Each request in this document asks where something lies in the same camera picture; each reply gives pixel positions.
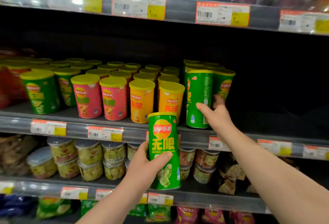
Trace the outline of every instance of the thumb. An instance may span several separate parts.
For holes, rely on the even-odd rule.
[[[170,151],[163,152],[158,155],[152,161],[150,161],[149,166],[152,171],[158,173],[166,164],[170,161],[172,153]]]
[[[208,122],[211,121],[212,115],[214,114],[211,108],[209,108],[207,105],[203,103],[196,103],[196,107],[198,108],[198,110],[201,111],[202,114],[205,115]]]

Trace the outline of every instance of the green chip bag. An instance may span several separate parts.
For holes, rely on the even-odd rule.
[[[40,197],[36,216],[39,219],[51,218],[54,216],[71,214],[71,200]]]
[[[129,215],[145,217],[146,216],[146,205],[137,204],[134,209],[130,210]]]
[[[92,209],[98,201],[93,200],[82,200],[81,201],[81,214],[80,217],[84,216],[90,209]]]
[[[171,221],[170,218],[171,206],[149,204],[147,208],[148,208],[148,214],[145,219],[146,222]]]

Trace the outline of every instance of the red snack bag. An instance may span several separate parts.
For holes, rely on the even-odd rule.
[[[256,224],[252,213],[230,211],[229,217],[234,220],[235,224]]]
[[[177,207],[176,224],[197,224],[198,211],[196,208]]]
[[[202,220],[212,224],[225,224],[223,210],[220,209],[205,209],[205,213],[202,215]]]

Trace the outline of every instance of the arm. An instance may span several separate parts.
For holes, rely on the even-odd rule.
[[[128,172],[121,183],[88,211],[77,224],[121,224],[127,214],[142,199],[155,176],[171,159],[170,151],[154,160],[146,158],[148,141],[143,142],[129,164]]]
[[[214,111],[197,103],[212,128],[232,151],[257,193],[281,224],[323,224],[329,220],[329,191],[263,149],[239,131],[224,101]]]

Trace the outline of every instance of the forearm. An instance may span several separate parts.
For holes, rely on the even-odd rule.
[[[281,224],[325,223],[329,191],[229,126],[222,138]]]
[[[128,181],[122,182],[89,210],[77,224],[121,224],[140,195]]]

